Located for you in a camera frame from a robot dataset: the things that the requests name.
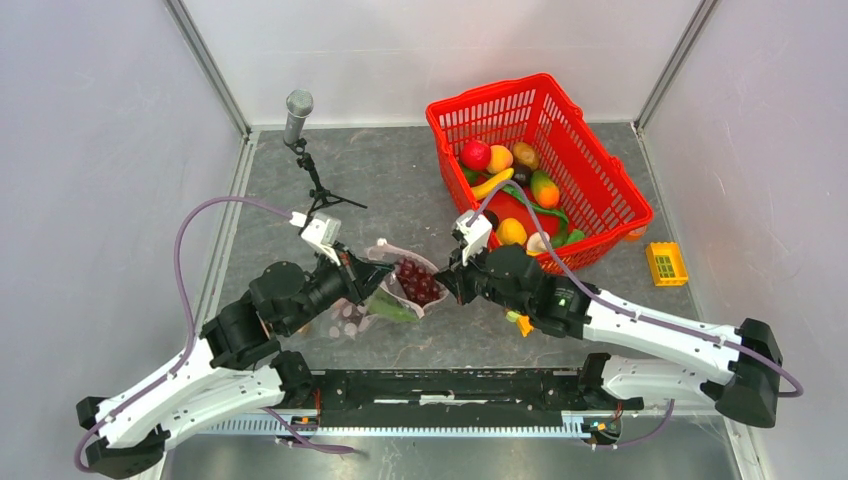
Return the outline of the purple toy grapes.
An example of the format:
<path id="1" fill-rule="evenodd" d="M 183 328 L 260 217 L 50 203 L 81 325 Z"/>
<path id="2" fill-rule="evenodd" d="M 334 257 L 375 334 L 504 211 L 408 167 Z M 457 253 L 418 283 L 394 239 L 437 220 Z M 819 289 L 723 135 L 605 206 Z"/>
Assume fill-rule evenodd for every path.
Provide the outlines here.
<path id="1" fill-rule="evenodd" d="M 424 307 L 441 298 L 441 285 L 423 264 L 415 260 L 408 258 L 398 260 L 396 278 L 406 298 L 418 306 Z"/>

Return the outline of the green toy bean pod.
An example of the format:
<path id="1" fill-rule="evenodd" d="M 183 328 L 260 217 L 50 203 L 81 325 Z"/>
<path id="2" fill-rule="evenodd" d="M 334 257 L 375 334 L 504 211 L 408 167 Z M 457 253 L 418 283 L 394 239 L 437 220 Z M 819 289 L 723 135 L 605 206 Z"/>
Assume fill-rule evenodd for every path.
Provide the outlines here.
<path id="1" fill-rule="evenodd" d="M 377 289 L 367 299 L 366 308 L 370 314 L 396 323 L 411 323 L 419 320 L 411 307 L 382 288 Z"/>

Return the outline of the clear zip top bag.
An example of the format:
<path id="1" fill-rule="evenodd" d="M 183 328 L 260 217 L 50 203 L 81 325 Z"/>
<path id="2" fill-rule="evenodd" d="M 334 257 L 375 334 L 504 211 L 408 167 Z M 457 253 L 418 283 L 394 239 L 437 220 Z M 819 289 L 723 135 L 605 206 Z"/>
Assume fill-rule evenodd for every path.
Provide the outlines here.
<path id="1" fill-rule="evenodd" d="M 319 332 L 331 340 L 354 340 L 362 336 L 377 323 L 417 324 L 434 309 L 435 305 L 441 303 L 449 296 L 449 292 L 439 283 L 442 287 L 442 295 L 435 302 L 421 307 L 406 298 L 396 278 L 396 262 L 398 260 L 404 258 L 412 259 L 423 264 L 433 275 L 437 272 L 436 265 L 418 253 L 400 248 L 389 243 L 388 240 L 380 238 L 376 241 L 375 245 L 365 249 L 365 256 L 369 260 L 393 263 L 395 265 L 395 271 L 389 274 L 377 289 L 384 289 L 411 307 L 416 312 L 419 320 L 411 323 L 396 323 L 372 315 L 366 308 L 366 301 L 370 296 L 365 300 L 363 305 L 354 304 L 342 299 L 330 307 L 326 317 L 318 321 Z"/>

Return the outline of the yellow toy cheese wedge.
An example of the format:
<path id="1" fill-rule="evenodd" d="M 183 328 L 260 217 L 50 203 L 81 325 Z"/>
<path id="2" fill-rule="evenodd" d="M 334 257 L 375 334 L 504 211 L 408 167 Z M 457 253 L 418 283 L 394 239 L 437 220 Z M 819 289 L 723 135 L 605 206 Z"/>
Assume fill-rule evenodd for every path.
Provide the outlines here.
<path id="1" fill-rule="evenodd" d="M 531 332 L 535 330 L 535 328 L 530 323 L 530 318 L 527 315 L 522 315 L 516 311 L 508 311 L 506 313 L 506 319 L 516 325 L 520 334 L 524 338 L 526 338 Z"/>

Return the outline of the yellow toy banana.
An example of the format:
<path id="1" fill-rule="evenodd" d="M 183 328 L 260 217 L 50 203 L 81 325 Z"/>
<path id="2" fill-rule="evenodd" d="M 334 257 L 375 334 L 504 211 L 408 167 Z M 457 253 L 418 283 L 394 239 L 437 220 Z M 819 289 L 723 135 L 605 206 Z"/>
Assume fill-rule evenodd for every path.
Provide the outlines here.
<path id="1" fill-rule="evenodd" d="M 485 199 L 491 192 L 497 189 L 497 186 L 506 180 L 511 180 L 514 174 L 513 168 L 504 169 L 489 178 L 483 183 L 480 183 L 471 188 L 472 195 L 475 200 Z"/>

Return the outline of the red plastic shopping basket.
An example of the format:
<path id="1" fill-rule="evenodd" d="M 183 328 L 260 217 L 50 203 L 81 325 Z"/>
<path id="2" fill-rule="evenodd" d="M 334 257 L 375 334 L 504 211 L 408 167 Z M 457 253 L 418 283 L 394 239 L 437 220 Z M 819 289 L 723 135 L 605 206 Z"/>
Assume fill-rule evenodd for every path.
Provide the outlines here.
<path id="1" fill-rule="evenodd" d="M 537 227 L 577 270 L 599 260 L 653 209 L 582 110 L 548 73 L 476 87 L 427 106 L 444 183 L 460 212 L 477 208 L 506 174 L 514 186 L 486 207 L 489 245 Z"/>

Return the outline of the microphone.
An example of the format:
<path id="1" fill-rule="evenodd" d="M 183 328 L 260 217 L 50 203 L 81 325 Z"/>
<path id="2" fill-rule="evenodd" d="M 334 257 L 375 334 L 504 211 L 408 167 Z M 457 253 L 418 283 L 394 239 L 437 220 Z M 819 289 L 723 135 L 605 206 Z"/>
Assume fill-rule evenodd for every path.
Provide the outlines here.
<path id="1" fill-rule="evenodd" d="M 314 109 L 312 94 L 303 89 L 293 90 L 287 96 L 285 105 L 287 117 L 283 130 L 284 144 L 296 155 L 297 166 L 309 174 L 313 183 L 313 188 L 309 191 L 312 205 L 307 215 L 312 216 L 319 210 L 339 204 L 367 209 L 365 204 L 334 194 L 322 184 L 313 157 L 307 152 L 307 140 L 302 135 L 306 120 Z"/>

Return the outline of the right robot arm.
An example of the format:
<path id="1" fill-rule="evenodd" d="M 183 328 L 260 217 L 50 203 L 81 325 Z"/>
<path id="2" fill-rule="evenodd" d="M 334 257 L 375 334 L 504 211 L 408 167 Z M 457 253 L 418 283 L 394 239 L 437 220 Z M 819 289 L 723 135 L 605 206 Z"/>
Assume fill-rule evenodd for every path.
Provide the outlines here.
<path id="1" fill-rule="evenodd" d="M 542 333 L 616 344 L 652 356 L 644 366 L 607 358 L 577 382 L 580 400 L 602 408 L 615 399 L 712 402 L 725 417 L 758 428 L 777 420 L 783 358 L 771 327 L 688 320 L 639 305 L 566 276 L 548 273 L 517 246 L 464 260 L 453 252 L 435 274 L 460 304 L 483 298 L 526 316 Z"/>

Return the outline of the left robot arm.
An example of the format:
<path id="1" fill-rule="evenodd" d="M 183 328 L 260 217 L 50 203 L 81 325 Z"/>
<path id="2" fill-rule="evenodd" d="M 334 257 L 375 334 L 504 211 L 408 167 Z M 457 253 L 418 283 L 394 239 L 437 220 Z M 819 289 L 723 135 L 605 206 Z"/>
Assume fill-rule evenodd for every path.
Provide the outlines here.
<path id="1" fill-rule="evenodd" d="M 313 272 L 276 262 L 223 307 L 184 350 L 127 391 L 78 402 L 85 434 L 77 468 L 111 479 L 133 477 L 158 463 L 180 438 L 229 416 L 276 406 L 309 406 L 317 391 L 303 355 L 283 350 L 289 337 L 340 300 L 363 303 L 393 272 L 343 245 Z"/>

